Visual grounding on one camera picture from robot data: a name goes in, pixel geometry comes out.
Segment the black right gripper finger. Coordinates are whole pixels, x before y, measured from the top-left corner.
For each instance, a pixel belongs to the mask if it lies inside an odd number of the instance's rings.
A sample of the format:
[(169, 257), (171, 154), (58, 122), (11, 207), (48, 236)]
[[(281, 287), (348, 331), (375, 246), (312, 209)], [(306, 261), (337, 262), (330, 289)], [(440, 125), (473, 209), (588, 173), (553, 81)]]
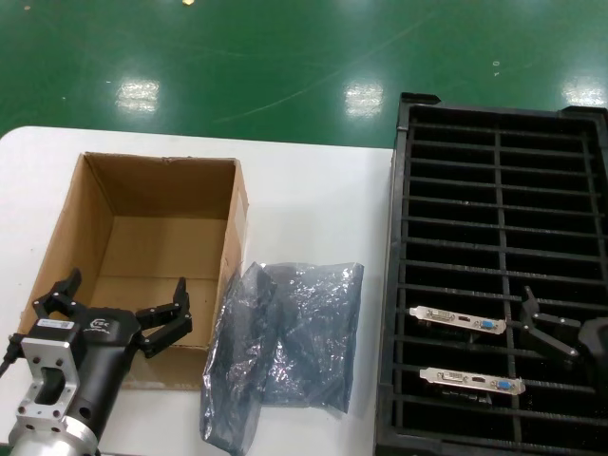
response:
[(530, 287), (520, 310), (520, 342), (566, 369), (574, 367), (580, 353), (576, 348), (580, 322), (576, 319), (543, 313)]

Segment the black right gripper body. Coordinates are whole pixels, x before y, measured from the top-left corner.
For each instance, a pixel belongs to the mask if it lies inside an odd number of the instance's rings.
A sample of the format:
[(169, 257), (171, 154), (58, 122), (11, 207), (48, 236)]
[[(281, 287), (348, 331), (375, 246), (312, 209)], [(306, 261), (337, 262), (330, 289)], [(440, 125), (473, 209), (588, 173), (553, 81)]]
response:
[(585, 321), (578, 334), (582, 363), (593, 380), (607, 379), (607, 319)]

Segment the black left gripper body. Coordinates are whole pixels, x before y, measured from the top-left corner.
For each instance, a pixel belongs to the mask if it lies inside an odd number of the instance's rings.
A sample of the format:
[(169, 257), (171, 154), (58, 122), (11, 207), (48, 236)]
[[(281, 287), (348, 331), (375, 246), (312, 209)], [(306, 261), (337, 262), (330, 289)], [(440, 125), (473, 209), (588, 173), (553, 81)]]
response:
[(77, 322), (83, 330), (85, 357), (70, 416), (91, 430), (103, 430), (130, 370), (142, 327), (132, 312), (112, 308), (89, 308)]

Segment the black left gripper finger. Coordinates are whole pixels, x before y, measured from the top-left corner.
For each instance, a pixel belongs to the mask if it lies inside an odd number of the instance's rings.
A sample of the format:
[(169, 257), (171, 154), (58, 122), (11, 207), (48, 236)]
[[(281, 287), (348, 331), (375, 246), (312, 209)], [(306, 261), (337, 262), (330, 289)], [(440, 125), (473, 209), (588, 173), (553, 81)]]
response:
[(193, 329), (186, 279), (181, 277), (170, 303), (136, 312), (141, 326), (137, 346), (145, 357), (154, 357)]
[(75, 321), (84, 313), (84, 305), (75, 299), (81, 283), (80, 269), (73, 268), (67, 278), (55, 282), (47, 294), (33, 301), (36, 316), (49, 319), (53, 313), (59, 313), (69, 321)]

